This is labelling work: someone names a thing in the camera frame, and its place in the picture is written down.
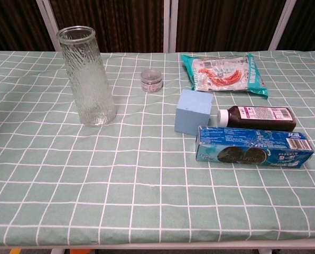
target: dark curtain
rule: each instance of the dark curtain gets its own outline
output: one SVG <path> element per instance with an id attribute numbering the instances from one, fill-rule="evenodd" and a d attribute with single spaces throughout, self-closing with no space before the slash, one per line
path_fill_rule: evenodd
<path id="1" fill-rule="evenodd" d="M 54 50 L 35 0 L 0 0 L 0 50 Z"/>
<path id="2" fill-rule="evenodd" d="M 60 29 L 96 30 L 101 52 L 162 52 L 163 0 L 50 0 Z"/>
<path id="3" fill-rule="evenodd" d="M 267 50 L 285 0 L 179 0 L 178 52 Z"/>
<path id="4" fill-rule="evenodd" d="M 297 0 L 278 50 L 315 50 L 315 0 Z"/>

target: white bottle cap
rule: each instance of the white bottle cap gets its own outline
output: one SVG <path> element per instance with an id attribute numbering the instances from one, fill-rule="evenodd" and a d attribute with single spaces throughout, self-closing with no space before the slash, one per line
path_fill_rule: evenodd
<path id="1" fill-rule="evenodd" d="M 228 119 L 229 119 L 228 110 L 219 110 L 219 112 L 217 112 L 217 126 L 227 127 Z"/>

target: teal plastic bag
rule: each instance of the teal plastic bag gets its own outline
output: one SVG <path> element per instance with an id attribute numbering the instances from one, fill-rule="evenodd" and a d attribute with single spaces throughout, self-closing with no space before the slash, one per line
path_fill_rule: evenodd
<path id="1" fill-rule="evenodd" d="M 268 98 L 253 55 L 227 57 L 189 57 L 181 55 L 192 90 L 248 91 Z"/>

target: small jar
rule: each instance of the small jar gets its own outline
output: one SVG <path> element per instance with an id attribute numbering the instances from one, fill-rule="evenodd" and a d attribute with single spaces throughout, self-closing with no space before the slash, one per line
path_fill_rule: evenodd
<path id="1" fill-rule="evenodd" d="M 158 70 L 148 69 L 141 72 L 142 90 L 153 93 L 162 87 L 162 75 Z"/>

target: textured glass vase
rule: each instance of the textured glass vase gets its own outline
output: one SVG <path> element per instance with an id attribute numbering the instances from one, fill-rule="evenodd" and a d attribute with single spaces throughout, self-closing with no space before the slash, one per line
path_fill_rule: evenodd
<path id="1" fill-rule="evenodd" d="M 57 33 L 80 121 L 101 126 L 116 115 L 93 28 L 72 26 Z"/>

